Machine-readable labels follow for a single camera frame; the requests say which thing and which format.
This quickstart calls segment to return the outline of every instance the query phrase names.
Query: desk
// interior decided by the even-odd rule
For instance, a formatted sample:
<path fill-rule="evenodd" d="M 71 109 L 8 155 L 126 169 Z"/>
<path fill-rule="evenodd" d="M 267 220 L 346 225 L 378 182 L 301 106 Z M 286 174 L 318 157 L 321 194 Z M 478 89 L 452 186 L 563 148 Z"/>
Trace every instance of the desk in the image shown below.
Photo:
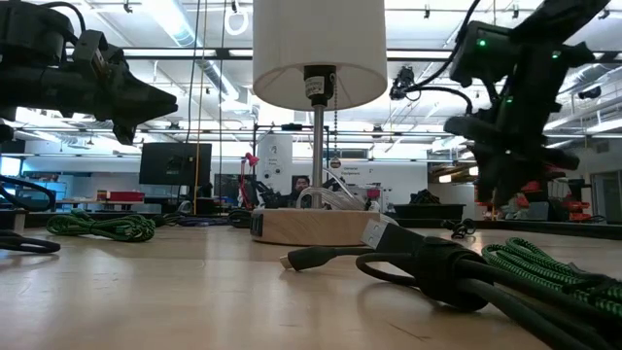
<path fill-rule="evenodd" d="M 71 204 L 73 208 L 78 208 L 78 205 L 84 204 L 85 210 L 88 209 L 89 204 L 101 204 L 104 206 L 104 210 L 115 210 L 115 205 L 121 206 L 121 211 L 130 211 L 132 209 L 132 205 L 134 204 L 144 204 L 142 201 L 102 201 L 102 200 L 93 200 L 93 199 L 84 199 L 84 200 L 74 200 L 74 199 L 63 199 L 57 200 L 56 204 Z"/>
<path fill-rule="evenodd" d="M 3 349 L 546 349 L 493 306 L 454 312 L 379 283 L 349 257 L 284 271 L 278 258 L 292 248 L 253 243 L 246 230 L 165 228 L 144 244 L 26 234 L 62 249 L 57 257 L 0 251 Z M 622 277 L 619 241 L 487 231 L 468 247 L 510 235 Z"/>

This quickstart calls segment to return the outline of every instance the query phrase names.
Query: green braided cable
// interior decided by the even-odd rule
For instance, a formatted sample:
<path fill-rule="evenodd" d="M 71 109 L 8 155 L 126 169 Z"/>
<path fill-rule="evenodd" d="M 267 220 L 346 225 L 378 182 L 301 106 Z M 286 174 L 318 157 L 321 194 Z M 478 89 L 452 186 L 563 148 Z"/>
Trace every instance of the green braided cable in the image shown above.
<path fill-rule="evenodd" d="M 93 220 L 84 210 L 73 209 L 71 215 L 56 215 L 48 220 L 47 229 L 52 234 L 78 236 L 94 234 L 121 242 L 146 242 L 156 233 L 153 220 L 140 215 L 120 219 Z"/>
<path fill-rule="evenodd" d="M 570 265 L 555 261 L 536 245 L 522 238 L 509 238 L 505 245 L 488 245 L 482 249 L 482 257 L 494 267 L 560 293 L 564 286 L 588 281 Z M 594 288 L 577 289 L 570 295 L 622 318 L 622 283 L 616 281 L 590 302 L 590 293 L 593 291 Z"/>

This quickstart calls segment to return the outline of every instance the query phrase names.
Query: lamp base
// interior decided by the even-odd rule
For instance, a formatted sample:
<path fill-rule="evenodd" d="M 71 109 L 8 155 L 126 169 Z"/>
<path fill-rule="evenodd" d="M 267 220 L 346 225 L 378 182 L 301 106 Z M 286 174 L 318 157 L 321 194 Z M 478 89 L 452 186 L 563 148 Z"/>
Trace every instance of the lamp base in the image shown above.
<path fill-rule="evenodd" d="M 263 243 L 294 246 L 361 246 L 361 236 L 380 214 L 354 210 L 257 209 L 251 235 Z"/>

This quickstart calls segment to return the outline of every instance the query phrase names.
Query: table lamp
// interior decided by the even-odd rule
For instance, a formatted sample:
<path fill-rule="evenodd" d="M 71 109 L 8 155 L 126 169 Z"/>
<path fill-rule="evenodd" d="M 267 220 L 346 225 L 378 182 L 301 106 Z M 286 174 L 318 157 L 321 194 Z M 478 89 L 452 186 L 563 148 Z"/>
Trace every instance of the table lamp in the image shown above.
<path fill-rule="evenodd" d="M 312 186 L 319 188 L 324 111 L 361 106 L 387 90 L 384 0 L 255 0 L 253 8 L 253 90 L 269 104 L 314 111 Z M 313 206 L 322 207 L 319 195 Z"/>

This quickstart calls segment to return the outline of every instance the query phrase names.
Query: ceiling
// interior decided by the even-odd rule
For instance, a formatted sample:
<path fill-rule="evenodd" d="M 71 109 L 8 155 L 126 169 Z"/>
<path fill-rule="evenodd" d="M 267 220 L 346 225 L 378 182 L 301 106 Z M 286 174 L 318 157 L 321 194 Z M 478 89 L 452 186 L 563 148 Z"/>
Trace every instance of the ceiling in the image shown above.
<path fill-rule="evenodd" d="M 47 1 L 30 1 L 44 3 Z M 128 14 L 123 9 L 124 1 L 115 0 L 72 0 L 85 15 L 86 27 L 103 31 L 112 44 L 121 47 L 134 48 L 173 48 L 177 43 L 162 28 L 148 8 L 140 1 L 130 1 L 133 13 Z M 224 9 L 230 11 L 230 1 L 179 0 L 183 11 L 186 13 L 191 30 L 196 29 L 201 42 L 209 48 L 244 48 L 253 46 L 253 13 L 252 1 L 238 1 L 242 11 L 246 11 L 249 17 L 248 28 L 238 35 L 231 35 L 225 30 Z M 471 19 L 495 23 L 507 27 L 513 27 L 526 18 L 539 4 L 538 0 L 482 0 L 476 13 Z M 430 4 L 430 16 L 424 18 L 427 4 Z M 454 45 L 457 28 L 470 6 L 470 0 L 385 0 L 386 23 L 387 23 L 387 46 L 389 49 L 451 49 Z M 594 19 L 582 30 L 576 33 L 569 44 L 577 44 L 586 41 L 592 50 L 616 51 L 622 48 L 622 37 L 618 35 L 622 31 L 622 0 L 611 1 L 609 7 L 611 15 L 605 19 Z M 72 19 L 74 27 L 79 28 L 76 17 L 71 12 L 59 9 Z M 514 17 L 514 10 L 518 10 L 518 17 Z M 231 28 L 240 28 L 243 25 L 242 16 L 232 16 L 229 22 Z M 240 91 L 247 91 L 253 83 L 253 67 L 250 60 L 218 61 L 219 68 L 224 72 L 223 76 Z M 222 119 L 225 129 L 251 128 L 253 122 L 259 117 L 262 123 L 261 107 L 263 103 L 250 95 L 249 99 L 243 99 L 234 104 L 236 111 L 227 110 L 220 115 L 219 97 L 210 83 L 204 79 L 204 75 L 196 69 L 192 76 L 192 62 L 189 60 L 131 60 L 129 65 L 132 73 L 140 80 L 153 84 L 178 96 L 179 111 L 156 121 L 147 123 L 148 127 L 166 127 L 170 122 L 179 122 L 182 128 L 188 127 L 186 122 L 190 117 L 193 120 L 191 127 L 197 126 L 201 118 L 203 125 L 218 127 L 216 121 Z M 439 63 L 428 62 L 389 62 L 388 72 L 392 78 L 403 66 L 411 66 L 415 77 L 419 80 L 427 77 L 435 71 Z M 440 80 L 444 85 L 458 86 L 447 78 Z M 190 94 L 190 82 L 192 82 L 192 94 Z M 617 85 L 609 84 L 613 90 L 609 96 L 617 96 Z M 212 93 L 205 94 L 205 88 L 210 88 Z M 486 107 L 488 97 L 485 88 L 475 84 L 472 87 L 462 89 L 472 100 L 475 108 Z M 560 96 L 564 102 L 561 115 L 571 114 L 571 99 Z M 338 113 L 340 129 L 367 129 L 371 130 L 374 124 L 382 125 L 385 130 L 409 130 L 414 125 L 442 125 L 447 118 L 464 112 L 465 103 L 459 97 L 437 92 L 424 92 L 419 102 L 411 103 L 407 100 L 391 101 L 388 93 L 362 107 L 340 111 Z M 592 121 L 596 116 L 586 117 Z M 294 115 L 297 122 L 307 121 L 307 116 L 297 113 Z M 64 121 L 31 121 L 30 125 L 46 125 L 46 123 L 64 123 Z M 563 127 L 577 127 L 577 121 L 569 122 Z M 326 117 L 326 125 L 332 125 L 332 114 Z M 185 135 L 171 135 L 168 139 L 177 137 L 181 140 Z"/>

